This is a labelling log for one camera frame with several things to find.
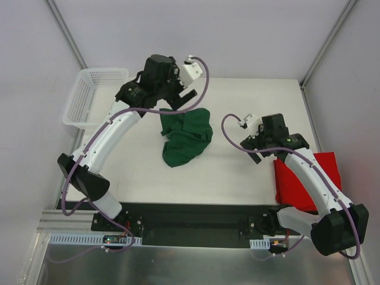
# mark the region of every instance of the metal frame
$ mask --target metal frame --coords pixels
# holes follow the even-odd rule
[[[309,67],[305,77],[301,81],[301,89],[304,89],[307,83],[310,81],[311,77],[313,76],[314,72],[316,71],[317,67],[321,63],[322,59],[328,52],[330,46],[334,42],[334,39],[339,34],[343,24],[347,21],[349,15],[353,11],[354,7],[360,0],[349,0],[344,7],[343,11],[340,13],[338,20],[335,22],[334,26],[332,27],[331,31],[329,32],[327,38],[325,39],[325,42],[319,49],[318,53],[316,54],[315,59],[313,60],[311,66]]]
[[[334,39],[339,34],[343,24],[346,22],[348,16],[353,11],[354,7],[358,3],[359,0],[349,0],[344,7],[343,11],[341,12],[339,18],[335,22],[334,26],[332,27],[331,31],[329,32],[329,35],[327,36],[326,40],[324,41],[323,45],[321,46],[318,54],[316,55],[315,59],[313,60],[313,63],[311,64],[310,68],[308,69],[304,79],[302,80],[300,84],[300,89],[302,91],[302,96],[305,102],[306,111],[309,116],[310,124],[312,127],[313,135],[315,137],[315,141],[317,144],[318,151],[321,151],[321,146],[319,143],[318,135],[315,130],[314,120],[312,118],[312,114],[310,112],[310,108],[307,101],[307,93],[305,94],[305,86],[310,81],[312,76],[314,75],[318,65],[323,60],[325,54],[328,52],[330,46],[333,44]],[[70,33],[69,28],[67,27],[60,11],[55,3],[54,0],[45,0],[45,3],[49,10],[51,11],[59,29],[61,30],[65,40],[68,43],[69,48],[72,51],[72,54],[77,61],[78,66],[81,69],[87,68],[87,64],[77,46],[75,43],[75,40]],[[80,144],[81,140],[83,138],[84,131],[78,130],[77,135],[75,137],[75,141],[73,142],[71,151],[75,150]],[[60,195],[57,195],[57,202],[56,206],[59,207],[59,200]],[[91,231],[91,222],[93,220],[93,214],[95,211],[88,211],[88,210],[78,210],[75,215],[71,217],[65,217],[61,214],[60,210],[46,210],[43,212],[42,219],[40,221],[40,224],[37,228],[37,233],[35,235],[36,242],[34,243],[33,248],[30,252],[30,258],[26,269],[24,269],[24,277],[20,284],[36,284],[38,281],[38,276],[40,273],[40,270],[42,269],[43,264],[43,258],[46,252],[46,248],[48,246],[48,241],[50,238],[50,232],[74,232],[74,233],[89,233]],[[352,276],[354,278],[354,281],[356,284],[373,284],[373,281],[371,280],[371,275],[368,272],[368,267],[366,266],[365,259],[363,257],[360,257],[359,259],[355,261],[349,262],[349,268],[351,268]]]

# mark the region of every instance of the wire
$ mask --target wire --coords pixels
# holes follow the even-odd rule
[[[108,220],[110,223],[114,224],[115,226],[118,226],[120,227],[122,230],[124,230],[124,232],[128,235],[130,235],[130,237],[132,238],[131,240],[131,243],[127,246],[124,246],[122,249],[108,249],[108,251],[110,252],[122,252],[122,251],[125,251],[127,250],[128,248],[130,248],[134,243],[135,243],[135,237],[134,235],[131,233],[131,231],[127,228],[127,227],[124,227],[122,226],[121,224],[115,222],[114,220],[112,220],[111,218],[109,218],[105,213],[101,212],[95,205],[94,203],[92,203],[91,200],[89,200],[87,197],[86,198],[83,198],[81,201],[79,201],[75,206],[74,208],[70,211],[70,212],[67,212],[66,210],[66,196],[67,196],[67,192],[68,192],[68,188],[69,188],[69,184],[70,184],[70,181],[71,181],[71,178],[75,172],[75,170],[77,169],[77,167],[80,165],[82,159],[84,158],[84,155],[88,152],[88,150],[90,149],[90,147],[93,145],[93,143],[95,142],[95,140],[98,138],[98,136],[107,128],[108,125],[112,124],[112,122],[118,117],[120,116],[121,114],[124,114],[124,113],[127,113],[127,112],[133,112],[133,111],[137,111],[137,112],[146,112],[146,113],[154,113],[154,114],[162,114],[162,115],[178,115],[178,114],[183,114],[183,113],[186,113],[187,111],[190,111],[192,110],[193,108],[195,108],[196,106],[199,105],[199,103],[203,100],[204,96],[206,95],[206,92],[207,92],[207,89],[208,89],[208,84],[210,82],[210,71],[208,69],[208,66],[207,64],[203,61],[203,59],[197,57],[197,56],[192,56],[191,59],[195,60],[195,61],[198,61],[200,62],[202,65],[203,65],[203,68],[205,70],[205,75],[206,75],[206,82],[205,82],[205,86],[204,86],[204,89],[200,95],[200,97],[198,98],[198,100],[193,104],[191,105],[190,107],[187,107],[187,108],[184,108],[183,110],[177,110],[177,111],[161,111],[161,110],[151,110],[151,109],[145,109],[145,108],[139,108],[139,107],[132,107],[132,108],[127,108],[127,109],[124,109],[124,110],[121,110],[121,111],[118,111],[117,113],[115,113],[113,116],[111,116],[111,118],[108,120],[108,122],[104,123],[100,128],[99,130],[92,136],[91,140],[87,143],[86,147],[84,148],[83,150],[83,155],[79,156],[79,158],[77,159],[77,161],[74,163],[73,167],[71,168],[71,170],[69,171],[67,177],[66,177],[66,180],[65,180],[65,183],[64,183],[64,188],[62,190],[62,198],[61,198],[61,208],[62,208],[62,213],[69,217],[71,215],[73,215],[75,213],[75,211],[79,208],[79,206],[84,202],[84,201],[88,201],[88,203],[97,211],[99,211],[99,213],[106,219]],[[88,248],[86,249],[84,252],[81,252],[80,254],[76,255],[76,256],[73,256],[71,258],[68,258],[66,260],[62,260],[62,261],[54,261],[50,255],[49,255],[49,251],[47,252],[47,259],[52,262],[52,263],[56,263],[56,264],[61,264],[61,263],[66,263],[66,262],[69,262],[69,261],[72,261],[78,257],[81,257],[83,256],[84,254],[96,249],[96,248],[101,248],[99,246],[94,246],[92,248]]]
[[[299,246],[299,244],[301,243],[301,241],[303,241],[304,238],[305,238],[305,236],[301,236],[301,238],[296,242],[295,245],[293,245],[291,248],[289,248],[286,252],[283,252],[282,254],[272,254],[272,255],[269,255],[269,256],[267,256],[267,257],[265,257],[265,258],[257,258],[255,255],[253,255],[253,254],[251,253],[251,256],[252,256],[253,258],[255,258],[257,261],[266,261],[266,260],[268,260],[268,259],[271,259],[271,258],[274,258],[274,257],[280,256],[280,255],[283,256],[283,257],[285,257],[285,254],[287,254],[288,252],[294,250],[294,248],[296,248],[297,246]]]
[[[130,223],[129,223],[129,221],[126,221],[126,223],[125,223],[125,227],[130,228]],[[122,232],[122,234],[119,235],[118,239],[125,238],[126,234],[127,234],[126,231]]]
[[[303,156],[302,154],[298,153],[297,151],[294,151],[290,148],[285,148],[285,147],[271,147],[271,148],[266,148],[266,149],[263,149],[263,150],[246,150],[245,148],[242,148],[240,147],[239,145],[235,144],[230,138],[229,136],[227,135],[226,133],[226,130],[224,128],[224,122],[226,121],[226,119],[228,117],[234,117],[235,119],[237,119],[238,121],[241,121],[240,118],[238,116],[236,116],[235,114],[227,114],[226,116],[224,116],[223,120],[221,120],[221,131],[224,135],[224,137],[226,138],[226,140],[228,140],[229,143],[231,143],[231,145],[233,145],[234,147],[236,147],[238,150],[241,150],[241,151],[244,151],[246,153],[265,153],[265,152],[268,152],[268,151],[286,151],[288,153],[292,153],[298,157],[300,157],[302,160],[304,160],[308,165],[310,165],[311,168],[313,168],[314,171],[316,171],[316,173],[319,175],[319,177],[322,179],[323,183],[326,185],[327,189],[331,192],[331,194],[333,195],[333,197],[335,198],[335,200],[340,204],[340,206],[342,207],[343,211],[345,212],[345,214],[347,215],[347,218],[349,219],[349,222],[350,222],[350,225],[351,225],[351,228],[352,228],[352,232],[354,234],[354,238],[355,238],[355,244],[356,244],[356,253],[355,255],[353,256],[349,256],[347,254],[345,254],[344,252],[339,252],[340,254],[342,254],[342,256],[348,258],[348,259],[357,259],[359,256],[360,256],[360,240],[359,240],[359,235],[357,233],[357,230],[356,230],[356,226],[355,226],[355,223],[352,219],[352,216],[349,212],[349,209],[347,209],[346,205],[344,205],[344,203],[339,199],[339,196],[338,194],[335,192],[335,190],[331,187],[330,183],[328,183],[327,179],[325,178],[325,176],[323,175],[323,173],[305,156]]]
[[[290,230],[289,230],[289,229],[286,229],[285,239],[283,239],[283,240],[278,240],[278,242],[286,242],[286,245],[289,245],[289,240],[288,240],[289,236],[290,236]]]

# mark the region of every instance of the black joint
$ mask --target black joint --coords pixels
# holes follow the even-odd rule
[[[327,256],[355,246],[355,237],[344,210],[333,211],[324,216],[311,230],[311,239],[315,248]],[[369,213],[363,204],[353,205],[349,212],[356,226],[360,243],[363,243]]]
[[[254,139],[251,136],[249,136],[248,138],[243,140],[240,143],[240,146],[246,150],[255,150],[256,149]],[[256,153],[248,153],[248,155],[256,164],[259,164],[261,162],[261,158]]]
[[[274,236],[278,231],[283,231],[284,228],[280,226],[280,222],[278,221],[277,212],[291,207],[291,205],[278,205],[271,207],[268,210],[268,213],[263,216],[260,220],[256,222],[256,229],[263,235]]]
[[[69,172],[75,164],[73,156],[68,156],[62,153],[58,157],[58,165],[62,173],[67,178]],[[99,174],[94,174],[88,171],[88,167],[78,165],[70,183],[76,190],[82,192],[91,201],[97,201],[108,191],[109,181]]]
[[[184,104],[189,102],[191,99],[193,99],[197,95],[197,92],[193,89],[188,94],[181,97],[180,95],[173,96],[168,102],[170,107],[172,107],[173,110],[178,110],[180,107],[182,107]]]
[[[139,72],[136,74],[136,78],[133,79],[132,81],[133,81],[134,83],[136,83],[136,82],[140,79],[141,74],[143,74],[143,72],[142,72],[142,71],[139,71]]]

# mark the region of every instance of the white wall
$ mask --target white wall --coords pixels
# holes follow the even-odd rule
[[[344,191],[369,210],[363,251],[380,279],[380,1],[362,0],[306,86],[323,150],[335,151]]]
[[[32,234],[61,178],[61,123],[78,67],[44,1],[0,8],[0,284],[18,284]]]
[[[347,0],[56,0],[88,66],[204,58],[212,77],[301,80]]]

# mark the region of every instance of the white tabletop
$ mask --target white tabletop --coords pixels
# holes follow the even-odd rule
[[[191,86],[202,91],[204,80]],[[94,101],[94,105],[104,103]],[[160,102],[159,107],[167,107]],[[291,134],[300,133],[316,152],[315,141],[296,80],[212,78],[199,107],[211,112],[214,135],[204,152],[188,164],[171,168],[162,159],[165,137],[160,118],[146,114],[115,147],[100,174],[111,183],[110,191],[120,202],[189,204],[276,204],[274,157],[260,164],[232,147],[221,133],[220,122],[227,113],[241,118],[282,113]],[[230,118],[226,131],[240,143],[248,133]],[[85,132],[86,139],[91,135]],[[83,195],[73,187],[68,201]]]

